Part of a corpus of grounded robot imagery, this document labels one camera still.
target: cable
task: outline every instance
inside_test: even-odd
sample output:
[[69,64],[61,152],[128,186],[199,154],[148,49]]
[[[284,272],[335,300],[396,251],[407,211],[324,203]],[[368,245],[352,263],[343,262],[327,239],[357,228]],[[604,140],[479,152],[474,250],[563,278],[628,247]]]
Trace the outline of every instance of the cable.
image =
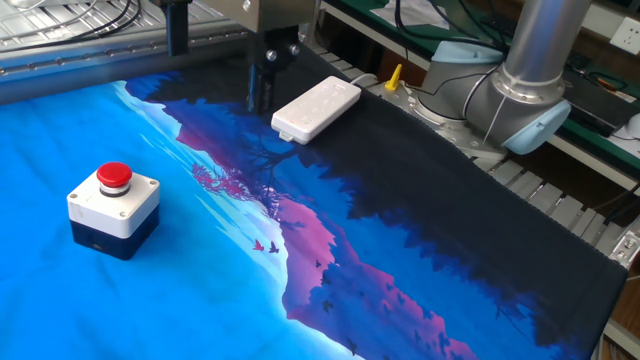
[[11,13],[11,14],[7,14],[7,15],[0,16],[0,20],[4,20],[4,19],[8,19],[8,18],[12,18],[12,17],[14,17],[14,16],[18,16],[18,15],[22,15],[22,14],[24,14],[24,13],[26,13],[26,12],[29,12],[29,11],[31,11],[31,10],[33,10],[33,9],[35,9],[35,8],[37,8],[37,7],[39,7],[39,6],[40,6],[40,4],[42,4],[42,3],[43,3],[43,2],[45,2],[45,1],[47,1],[47,0],[40,0],[40,1],[38,1],[38,3],[36,3],[35,5],[30,6],[30,7],[26,8],[26,9],[19,10],[18,12],[15,12],[15,13]]
[[135,15],[131,19],[129,19],[127,22],[125,22],[121,26],[119,26],[119,27],[117,27],[117,28],[115,28],[113,30],[107,31],[107,32],[105,32],[103,34],[99,34],[99,35],[96,34],[95,36],[92,36],[92,37],[82,37],[80,39],[68,38],[68,39],[64,39],[64,40],[60,40],[60,41],[54,41],[54,42],[48,42],[48,43],[30,45],[30,46],[23,46],[23,47],[18,48],[18,49],[1,50],[0,54],[14,52],[14,51],[41,49],[41,48],[47,48],[47,47],[52,47],[52,46],[78,44],[78,43],[82,43],[82,42],[86,42],[86,41],[98,40],[100,38],[104,38],[104,37],[113,35],[113,34],[119,32],[119,31],[125,29],[127,26],[131,25],[135,20],[138,19],[138,17],[142,13],[141,0],[137,0],[137,5],[138,5],[138,10],[136,11]]
[[83,37],[85,37],[87,35],[90,35],[90,34],[97,34],[99,31],[102,31],[102,30],[104,30],[104,29],[106,29],[106,28],[108,28],[108,27],[110,27],[110,26],[112,26],[114,24],[117,24],[118,21],[120,21],[120,19],[122,19],[127,14],[127,11],[129,11],[129,7],[130,6],[131,6],[131,0],[127,0],[127,4],[124,6],[124,9],[122,10],[122,12],[120,12],[120,14],[118,14],[118,16],[116,16],[114,19],[112,19],[111,21],[109,21],[109,22],[107,22],[107,23],[105,23],[105,24],[103,24],[101,26],[98,26],[97,28],[95,28],[93,30],[85,31],[80,35],[73,36],[72,39],[80,39],[80,38],[83,38]]
[[30,35],[38,35],[39,33],[44,33],[46,31],[50,31],[50,30],[55,30],[57,28],[61,28],[63,26],[67,26],[69,24],[72,24],[78,20],[80,20],[82,17],[84,17],[85,15],[87,15],[91,10],[93,10],[93,8],[96,6],[96,4],[98,3],[98,0],[93,0],[91,2],[91,4],[89,5],[89,7],[81,12],[80,14],[78,14],[77,16],[65,21],[65,22],[61,22],[59,24],[55,24],[55,25],[51,25],[51,26],[47,26],[41,29],[37,29],[37,30],[31,30],[31,31],[27,31],[27,32],[23,32],[21,34],[13,34],[10,36],[5,36],[0,38],[0,41],[7,41],[7,40],[12,40],[13,38],[17,38],[17,37],[24,37],[24,36],[30,36]]
[[591,208],[591,209],[592,209],[592,210],[594,210],[594,211],[595,211],[595,210],[600,210],[600,209],[602,209],[603,207],[608,206],[608,205],[611,205],[611,204],[613,204],[614,202],[616,202],[616,201],[618,201],[618,200],[622,199],[625,195],[627,195],[627,193],[628,193],[628,191],[623,192],[622,194],[620,194],[620,195],[618,195],[618,196],[614,197],[613,199],[608,200],[608,201],[606,201],[606,202],[603,202],[602,204],[600,204],[600,205],[598,205],[598,206],[595,206],[595,207],[593,207],[593,208]]
[[[489,3],[489,8],[491,9],[491,15],[495,18],[498,15],[498,12],[496,11],[493,0],[487,0],[487,2]],[[502,43],[502,45],[504,45],[505,50],[508,49],[509,45],[507,45],[507,41],[505,40],[502,31],[498,31],[498,36],[500,36],[500,42]]]
[[400,1],[401,0],[396,0],[396,9],[395,9],[395,20],[396,20],[396,26],[400,29],[401,32],[404,32],[410,36],[413,36],[415,38],[418,39],[423,39],[423,40],[434,40],[434,41],[451,41],[451,42],[460,42],[460,43],[465,43],[465,44],[472,44],[472,45],[478,45],[478,46],[483,46],[489,49],[493,49],[496,51],[500,51],[503,52],[502,50],[498,49],[497,47],[484,43],[482,41],[477,41],[477,40],[473,40],[473,39],[461,39],[461,38],[446,38],[446,37],[442,37],[442,36],[428,36],[428,35],[422,35],[422,34],[417,34],[414,33],[413,31],[410,31],[409,29],[407,29],[404,24],[402,23],[402,16],[400,15]]
[[449,25],[453,26],[456,30],[458,30],[459,33],[461,33],[462,35],[467,35],[468,37],[472,38],[472,39],[477,39],[478,37],[471,34],[470,32],[466,31],[465,29],[462,28],[462,26],[456,25],[454,22],[452,22],[451,20],[449,20],[449,18],[447,17],[446,14],[444,14],[442,12],[442,10],[440,10],[440,8],[438,7],[438,5],[436,5],[433,0],[427,0],[431,3],[431,5],[433,6],[434,10],[438,13],[438,15],[440,15],[440,17],[442,17],[443,19],[445,19]]
[[484,136],[483,142],[487,142],[487,139],[489,138],[489,134],[491,133],[491,129],[493,129],[493,124],[495,124],[496,120],[498,119],[498,115],[500,115],[500,110],[502,110],[502,105],[504,105],[504,102],[506,100],[507,100],[507,95],[503,95],[502,101],[500,101],[500,105],[498,105],[498,110],[496,110],[496,114],[493,116],[493,120],[491,120],[491,125],[489,125],[489,130],[487,130],[487,134]]
[[609,211],[609,214],[607,214],[607,217],[604,219],[605,224],[609,224],[611,221],[613,221],[614,217],[618,216],[618,213],[617,213],[618,208],[620,208],[620,206],[622,206],[622,204],[624,204],[627,201],[627,199],[629,199],[630,196],[633,196],[634,193],[638,191],[638,189],[640,189],[640,183],[636,184],[636,186],[634,186],[631,190],[627,191],[624,194],[624,197],[620,200],[620,202],[617,203],[616,206],[614,206],[613,209],[611,209],[611,211]]
[[477,74],[471,74],[471,75],[466,75],[466,76],[460,76],[457,78],[451,78],[451,79],[447,79],[446,81],[443,81],[442,84],[440,84],[438,86],[438,88],[436,89],[436,91],[434,91],[433,93],[430,93],[426,90],[422,90],[420,88],[417,87],[413,87],[413,86],[408,86],[407,87],[411,90],[415,90],[417,92],[423,93],[423,94],[427,94],[427,95],[431,95],[431,96],[436,96],[436,94],[438,94],[438,91],[440,91],[440,89],[442,89],[443,86],[445,86],[447,83],[454,81],[454,80],[462,80],[462,79],[466,79],[466,78],[470,78],[470,77],[474,77],[474,76],[482,76],[482,75],[486,75],[486,73],[477,73]]
[[360,82],[360,80],[367,79],[367,78],[372,78],[372,79],[375,79],[376,81],[378,81],[378,77],[375,74],[362,74],[362,75],[358,76],[357,78],[353,79],[351,81],[351,85],[356,85],[356,84],[358,84],[358,82]]
[[616,134],[611,134],[611,136],[613,136],[613,137],[614,137],[614,138],[616,138],[616,139],[620,139],[620,140],[627,140],[627,141],[634,141],[634,140],[638,140],[638,139],[636,139],[636,138],[626,139],[626,138],[620,137],[620,136],[618,136],[618,135],[616,135]]
[[458,0],[458,2],[460,3],[460,6],[462,6],[462,10],[464,10],[464,12],[467,14],[467,16],[469,17],[469,19],[471,19],[471,21],[473,21],[474,24],[476,24],[476,26],[478,27],[478,29],[480,29],[480,31],[482,31],[485,35],[487,35],[489,37],[489,39],[493,40],[494,42],[501,44],[503,46],[503,49],[500,50],[501,52],[504,52],[504,50],[507,47],[507,44],[504,42],[500,42],[498,39],[496,39],[495,37],[493,37],[493,35],[491,35],[485,28],[484,26],[482,26],[482,24],[473,16],[473,14],[471,14],[471,11],[469,11],[469,8],[467,7],[467,4],[464,2],[464,0]]

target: metal mount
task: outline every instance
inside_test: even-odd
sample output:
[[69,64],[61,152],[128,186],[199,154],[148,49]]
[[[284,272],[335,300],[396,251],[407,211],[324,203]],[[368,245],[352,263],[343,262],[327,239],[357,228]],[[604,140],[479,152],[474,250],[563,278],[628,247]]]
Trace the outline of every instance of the metal mount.
[[629,268],[640,250],[640,218],[636,219],[625,230],[614,247],[609,258]]
[[440,136],[452,142],[460,151],[471,157],[502,160],[507,150],[482,134],[465,120],[452,120],[437,115],[424,107],[414,96],[414,92],[400,82],[395,91],[381,86],[378,94],[390,103],[402,108],[422,120]]
[[271,107],[276,73],[286,70],[298,53],[298,26],[249,35],[249,111],[261,114]]

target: yellow tag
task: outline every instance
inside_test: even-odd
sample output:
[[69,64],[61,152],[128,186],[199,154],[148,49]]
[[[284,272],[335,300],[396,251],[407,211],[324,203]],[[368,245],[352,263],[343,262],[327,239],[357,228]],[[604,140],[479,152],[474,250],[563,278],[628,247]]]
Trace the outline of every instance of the yellow tag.
[[393,73],[391,80],[387,81],[387,84],[384,86],[387,90],[396,91],[398,88],[398,81],[400,81],[400,73],[402,72],[402,64],[398,64],[396,67],[396,71]]

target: wall socket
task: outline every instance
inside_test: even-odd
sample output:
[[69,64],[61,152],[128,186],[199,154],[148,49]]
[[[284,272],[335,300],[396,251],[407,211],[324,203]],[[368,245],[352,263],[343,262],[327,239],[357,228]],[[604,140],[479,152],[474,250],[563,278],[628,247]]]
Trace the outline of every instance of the wall socket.
[[625,18],[611,38],[611,44],[634,55],[640,52],[640,22]]

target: blue fabric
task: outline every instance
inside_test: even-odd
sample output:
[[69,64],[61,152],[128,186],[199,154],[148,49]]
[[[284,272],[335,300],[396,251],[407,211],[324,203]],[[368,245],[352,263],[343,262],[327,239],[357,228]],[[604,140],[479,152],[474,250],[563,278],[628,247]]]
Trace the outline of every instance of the blue fabric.
[[[303,65],[296,86],[317,81]],[[0,359],[590,353],[623,270],[371,94],[308,146],[281,141],[243,112],[242,73],[218,63],[0,107]],[[160,225],[128,262],[71,236],[66,196],[109,161],[161,183]],[[541,263],[546,238],[601,266]]]

